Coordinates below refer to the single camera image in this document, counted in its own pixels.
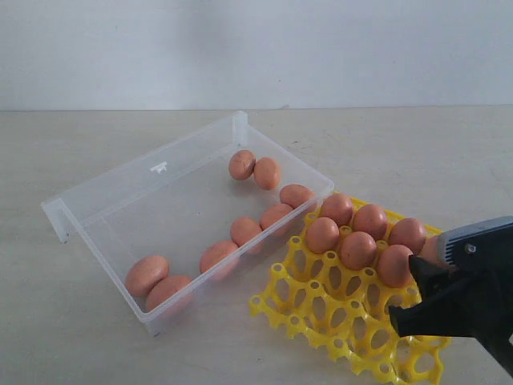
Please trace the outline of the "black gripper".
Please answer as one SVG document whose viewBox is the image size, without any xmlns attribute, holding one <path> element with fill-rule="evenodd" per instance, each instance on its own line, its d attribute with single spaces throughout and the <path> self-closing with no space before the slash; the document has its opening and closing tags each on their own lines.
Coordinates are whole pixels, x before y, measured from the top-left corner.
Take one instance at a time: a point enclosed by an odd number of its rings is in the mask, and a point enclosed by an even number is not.
<svg viewBox="0 0 513 385">
<path fill-rule="evenodd" d="M 409 268 L 422 301 L 389 307 L 397 335 L 474 337 L 511 375 L 512 268 L 445 269 L 414 255 Z"/>
</svg>

